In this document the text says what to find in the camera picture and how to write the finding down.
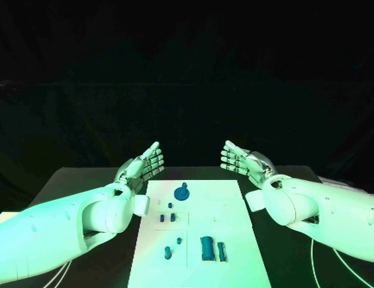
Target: small blue piece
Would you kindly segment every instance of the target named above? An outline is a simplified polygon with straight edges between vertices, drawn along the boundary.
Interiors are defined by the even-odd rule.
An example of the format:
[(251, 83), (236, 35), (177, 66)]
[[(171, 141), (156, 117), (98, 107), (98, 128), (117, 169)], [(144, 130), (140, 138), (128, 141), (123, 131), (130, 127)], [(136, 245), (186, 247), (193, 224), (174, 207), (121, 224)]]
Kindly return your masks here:
[(187, 183), (183, 183), (183, 186), (176, 189), (174, 192), (176, 200), (184, 201), (189, 199), (190, 191), (187, 189)]
[(219, 242), (219, 251), (220, 251), (220, 262), (226, 262), (226, 250), (225, 250), (225, 243)]
[(203, 245), (203, 261), (216, 261), (213, 238), (206, 236), (202, 238)]
[(166, 247), (166, 259), (167, 260), (171, 259), (171, 248), (170, 248), (170, 246)]

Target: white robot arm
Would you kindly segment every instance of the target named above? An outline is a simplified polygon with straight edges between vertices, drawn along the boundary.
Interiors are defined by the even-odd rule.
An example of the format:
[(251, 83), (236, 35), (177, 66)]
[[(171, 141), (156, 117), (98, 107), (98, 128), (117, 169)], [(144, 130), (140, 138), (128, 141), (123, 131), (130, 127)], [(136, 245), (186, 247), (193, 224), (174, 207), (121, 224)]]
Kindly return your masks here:
[(115, 181), (39, 204), (0, 224), (0, 284), (41, 275), (123, 233), (133, 214), (146, 216), (143, 183), (163, 171), (159, 142), (124, 163)]
[(246, 195), (252, 211), (266, 208), (279, 225), (350, 256), (374, 262), (374, 196), (278, 174), (268, 157), (226, 141), (222, 168), (259, 187)]

